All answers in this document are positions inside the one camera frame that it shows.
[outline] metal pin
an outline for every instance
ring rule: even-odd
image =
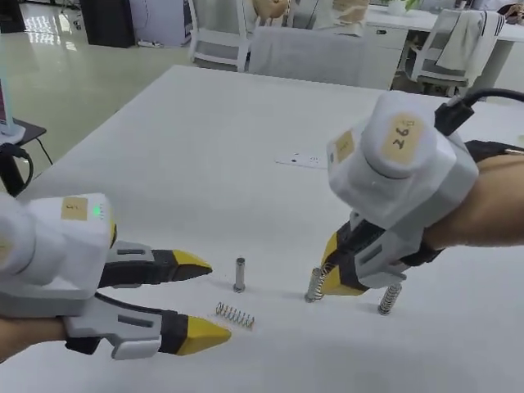
[[[311,271],[311,279],[309,280],[308,291],[304,295],[304,299],[308,303],[313,303],[314,301],[318,300],[317,288],[320,276],[322,276],[322,270],[320,268],[314,268]]]
[[[244,283],[244,270],[246,268],[246,260],[242,257],[237,258],[237,271],[235,277],[235,283],[233,284],[233,290],[236,293],[244,292],[246,284]]]
[[[400,291],[402,291],[402,284],[394,284],[387,288],[384,297],[380,305],[378,305],[378,313],[380,315],[388,315],[391,312],[391,309],[395,305],[397,297],[399,297]]]

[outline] black cable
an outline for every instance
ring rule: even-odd
[[[466,106],[473,106],[481,98],[485,97],[502,97],[510,100],[524,102],[524,93],[516,92],[514,90],[507,90],[506,88],[483,88],[474,93],[466,94],[463,98],[463,103]]]
[[[149,24],[149,8],[147,7],[147,0],[142,0],[144,3],[144,7],[146,8],[146,21],[144,22],[144,26],[137,27],[136,30],[144,30],[147,25]]]
[[[309,24],[311,23],[311,20],[313,19],[314,12],[317,11],[317,5],[320,0],[317,0],[317,2],[314,4],[313,12],[311,12],[311,16],[309,17],[308,23],[305,25],[305,28],[307,29]]]
[[[448,137],[468,120],[475,111],[472,106],[481,98],[502,97],[524,102],[524,93],[505,88],[483,88],[465,97],[453,97],[435,111],[435,128]]]
[[[29,186],[29,184],[31,183],[31,180],[33,180],[33,175],[34,175],[33,159],[31,158],[31,156],[29,155],[27,151],[22,149],[20,146],[13,145],[11,143],[4,143],[3,145],[0,146],[0,156],[1,155],[11,156],[15,158],[23,158],[27,160],[27,162],[29,163],[29,174],[27,175],[27,179],[25,180],[24,185],[20,188],[20,190],[18,190],[18,192],[15,195],[13,195],[14,197],[18,197],[27,188],[27,186]]]
[[[40,144],[40,147],[42,148],[42,151],[43,151],[43,154],[46,155],[47,157],[47,160],[49,161],[49,164],[53,165],[53,162],[51,160],[51,157],[49,156],[49,154],[47,153],[47,150],[46,148],[43,146],[43,143],[42,141],[40,140],[40,138],[36,138],[37,142]]]

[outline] coil spring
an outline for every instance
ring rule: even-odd
[[[216,306],[216,314],[246,329],[252,329],[255,324],[255,317],[252,317],[239,309],[235,309],[230,305],[226,305],[221,301]]]
[[[378,305],[378,313],[380,315],[388,315],[395,305],[396,299],[402,291],[402,284],[398,283],[387,288],[386,293],[382,297],[380,305]]]
[[[320,267],[320,277],[317,278],[317,286],[313,291],[313,301],[321,300],[324,297],[322,287],[324,285],[324,282],[326,281],[326,277],[328,276],[329,272],[333,270],[334,267],[335,265],[330,263],[323,264]]]

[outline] power outlet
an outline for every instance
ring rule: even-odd
[[[277,164],[301,166],[304,168],[328,168],[328,161],[325,158],[302,153],[293,153],[289,156],[284,156],[283,158],[277,158],[275,162]]]

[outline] floor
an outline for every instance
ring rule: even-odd
[[[75,12],[21,5],[26,33],[4,34],[3,53],[16,118],[45,127],[53,160],[66,154],[174,64],[191,65],[187,49],[115,49],[88,45]],[[37,143],[27,150],[36,173],[49,164]],[[25,164],[20,165],[23,174]]]

